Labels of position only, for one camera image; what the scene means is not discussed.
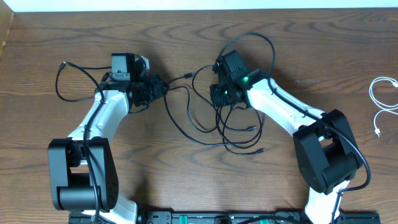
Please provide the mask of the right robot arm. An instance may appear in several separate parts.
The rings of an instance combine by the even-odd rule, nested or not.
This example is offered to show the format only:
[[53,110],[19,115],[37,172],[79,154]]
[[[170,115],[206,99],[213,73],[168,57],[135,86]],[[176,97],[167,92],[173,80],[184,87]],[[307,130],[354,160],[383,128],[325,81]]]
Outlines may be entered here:
[[214,71],[219,82],[210,87],[212,102],[217,107],[245,103],[286,130],[310,187],[305,215],[312,223],[335,221],[343,190],[364,164],[346,116],[301,102],[262,70],[250,71],[235,50],[219,56]]

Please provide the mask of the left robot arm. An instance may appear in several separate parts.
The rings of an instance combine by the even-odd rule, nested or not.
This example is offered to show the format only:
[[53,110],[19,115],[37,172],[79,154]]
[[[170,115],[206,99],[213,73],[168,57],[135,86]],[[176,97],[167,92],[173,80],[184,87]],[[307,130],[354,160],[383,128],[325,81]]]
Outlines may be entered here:
[[50,142],[52,203],[70,213],[69,223],[147,223],[137,202],[119,192],[110,146],[133,106],[143,112],[168,92],[169,85],[149,70],[143,56],[113,53],[111,66],[94,82],[93,105],[83,121],[66,138]]

